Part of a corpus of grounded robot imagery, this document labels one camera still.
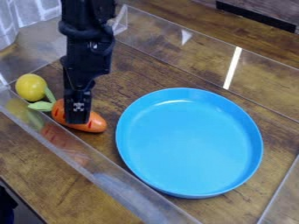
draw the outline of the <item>blue bowl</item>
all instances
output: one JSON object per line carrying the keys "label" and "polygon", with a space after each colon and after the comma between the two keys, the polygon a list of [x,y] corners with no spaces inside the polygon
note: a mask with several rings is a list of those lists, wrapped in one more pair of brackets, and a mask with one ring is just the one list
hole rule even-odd
{"label": "blue bowl", "polygon": [[129,105],[116,126],[116,147],[152,188],[190,199],[244,184],[263,157],[260,132],[247,112],[194,88],[152,92]]}

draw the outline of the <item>blue plate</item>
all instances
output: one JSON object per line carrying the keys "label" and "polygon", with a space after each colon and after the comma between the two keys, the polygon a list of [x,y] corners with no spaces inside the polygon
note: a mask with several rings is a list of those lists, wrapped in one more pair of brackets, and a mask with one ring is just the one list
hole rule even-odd
{"label": "blue plate", "polygon": [[191,199],[240,186],[263,157],[262,136],[246,111],[194,88],[152,92],[131,104],[116,126],[116,147],[151,187]]}

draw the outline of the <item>wooden table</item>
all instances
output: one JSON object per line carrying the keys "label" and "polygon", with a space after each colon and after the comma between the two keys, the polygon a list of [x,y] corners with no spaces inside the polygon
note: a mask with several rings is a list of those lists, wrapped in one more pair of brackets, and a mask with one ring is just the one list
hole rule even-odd
{"label": "wooden table", "polygon": [[[298,36],[187,0],[125,2],[216,39],[299,67]],[[263,97],[246,95],[247,91],[240,96],[198,74],[185,73],[120,43],[116,44],[115,55],[113,73],[97,79],[93,89],[93,109],[107,118],[107,132],[101,135],[72,132],[125,168],[115,146],[115,129],[121,112],[135,99],[157,89],[181,86],[204,88],[226,96],[244,108],[260,128],[266,146],[262,166],[242,187],[216,198],[190,200],[164,197],[203,223],[256,223],[296,156],[298,88],[287,86],[292,83],[268,76],[267,70],[260,68],[262,78],[268,79],[256,77],[247,81],[251,81],[251,87],[263,87]],[[207,72],[202,75],[210,74],[215,81],[220,78],[218,73]],[[36,73],[48,81],[56,96],[61,97],[60,64],[55,62]],[[242,77],[234,88],[238,93],[248,88],[246,76]],[[298,82],[298,76],[290,79]],[[279,93],[280,106],[271,102],[274,92]],[[1,177],[49,223],[141,223],[4,115],[0,119]]]}

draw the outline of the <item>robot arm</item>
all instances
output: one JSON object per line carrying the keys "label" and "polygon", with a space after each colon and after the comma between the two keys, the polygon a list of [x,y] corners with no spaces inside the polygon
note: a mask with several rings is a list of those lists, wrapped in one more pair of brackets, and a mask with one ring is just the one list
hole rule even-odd
{"label": "robot arm", "polygon": [[108,20],[115,0],[60,0],[60,32],[67,36],[67,55],[60,58],[67,123],[87,123],[93,79],[109,73],[115,37]]}

